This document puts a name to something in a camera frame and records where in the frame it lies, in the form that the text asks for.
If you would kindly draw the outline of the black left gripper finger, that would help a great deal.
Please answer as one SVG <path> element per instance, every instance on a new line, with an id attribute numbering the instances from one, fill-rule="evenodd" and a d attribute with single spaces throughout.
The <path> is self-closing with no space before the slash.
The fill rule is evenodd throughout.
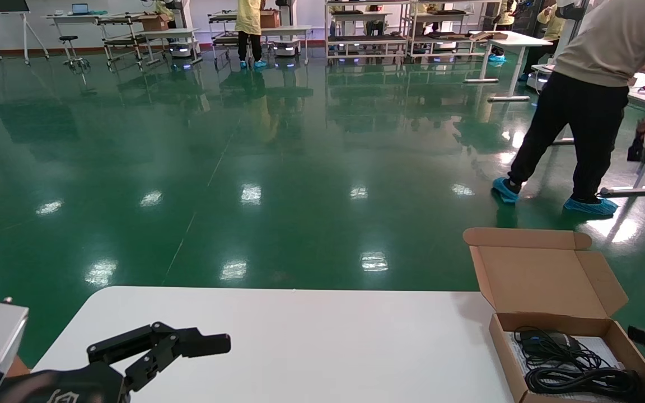
<path id="1" fill-rule="evenodd" d="M 90 364 L 115 364 L 141 354 L 125 370 L 123 378 L 127 392 L 138 392 L 180 357 L 207 357 L 228 354 L 230 350 L 228 334 L 204 336 L 197 327 L 174 329 L 156 322 L 92 344 L 87 355 Z"/>

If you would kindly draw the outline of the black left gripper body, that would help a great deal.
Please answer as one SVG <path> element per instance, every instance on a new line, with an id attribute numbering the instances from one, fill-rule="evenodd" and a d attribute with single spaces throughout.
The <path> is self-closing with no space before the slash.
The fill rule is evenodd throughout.
<path id="1" fill-rule="evenodd" d="M 7 377 L 0 402 L 129 402 L 124 377 L 107 364 L 68 371 L 45 370 Z"/>

